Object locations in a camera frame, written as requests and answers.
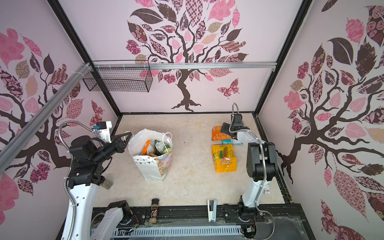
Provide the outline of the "pink yellow Fox's candy bag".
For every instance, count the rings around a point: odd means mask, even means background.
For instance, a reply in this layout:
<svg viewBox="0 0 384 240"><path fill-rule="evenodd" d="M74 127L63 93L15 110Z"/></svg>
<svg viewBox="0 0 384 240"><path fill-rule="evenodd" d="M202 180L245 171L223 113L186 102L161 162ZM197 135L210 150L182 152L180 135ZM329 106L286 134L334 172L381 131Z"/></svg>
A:
<svg viewBox="0 0 384 240"><path fill-rule="evenodd" d="M151 153L151 140L147 140L142 151L141 151L141 155L148 155L149 153Z"/></svg>

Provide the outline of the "green Fox's bag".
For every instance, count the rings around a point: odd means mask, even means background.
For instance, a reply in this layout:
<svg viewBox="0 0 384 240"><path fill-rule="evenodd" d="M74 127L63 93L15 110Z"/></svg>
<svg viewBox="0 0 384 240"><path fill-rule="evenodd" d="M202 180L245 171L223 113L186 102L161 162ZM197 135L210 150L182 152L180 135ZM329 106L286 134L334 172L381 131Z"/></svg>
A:
<svg viewBox="0 0 384 240"><path fill-rule="evenodd" d="M162 141L155 140L155 150L158 156L169 153L171 148L169 145Z"/></svg>

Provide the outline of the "white paper bag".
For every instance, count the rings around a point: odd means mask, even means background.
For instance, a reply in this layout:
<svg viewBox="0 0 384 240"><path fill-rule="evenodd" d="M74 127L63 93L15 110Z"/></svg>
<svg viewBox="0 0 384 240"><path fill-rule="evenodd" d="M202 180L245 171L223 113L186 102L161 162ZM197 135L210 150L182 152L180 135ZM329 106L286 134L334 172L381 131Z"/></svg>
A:
<svg viewBox="0 0 384 240"><path fill-rule="evenodd" d="M163 182L172 162L172 134L152 130L141 130L128 144L131 157L143 175L150 182Z"/></svg>

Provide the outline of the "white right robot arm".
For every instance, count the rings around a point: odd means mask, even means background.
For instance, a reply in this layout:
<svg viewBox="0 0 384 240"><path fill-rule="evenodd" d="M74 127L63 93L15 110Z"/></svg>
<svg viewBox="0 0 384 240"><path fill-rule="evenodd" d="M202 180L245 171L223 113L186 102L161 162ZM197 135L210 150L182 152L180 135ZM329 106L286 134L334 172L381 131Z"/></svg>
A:
<svg viewBox="0 0 384 240"><path fill-rule="evenodd" d="M241 196L241 203L261 212L262 194L269 190L269 182L279 171L276 147L272 142L261 140L246 127L240 113L231 114L231 122L223 123L221 132L248 146L246 170L251 183Z"/></svg>

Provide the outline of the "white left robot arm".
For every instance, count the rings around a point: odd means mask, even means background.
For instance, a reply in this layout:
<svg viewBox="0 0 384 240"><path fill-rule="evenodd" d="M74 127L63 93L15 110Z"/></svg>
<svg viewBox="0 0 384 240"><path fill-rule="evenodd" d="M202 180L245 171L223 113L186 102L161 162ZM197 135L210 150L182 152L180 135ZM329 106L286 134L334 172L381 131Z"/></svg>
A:
<svg viewBox="0 0 384 240"><path fill-rule="evenodd" d="M109 240L119 223L129 223L133 216L127 201L110 203L94 232L91 232L93 208L99 186L106 182L103 163L116 153L123 153L131 132L99 138L81 136L72 141L69 152L71 169L65 178L65 192L70 202L62 233L63 240Z"/></svg>

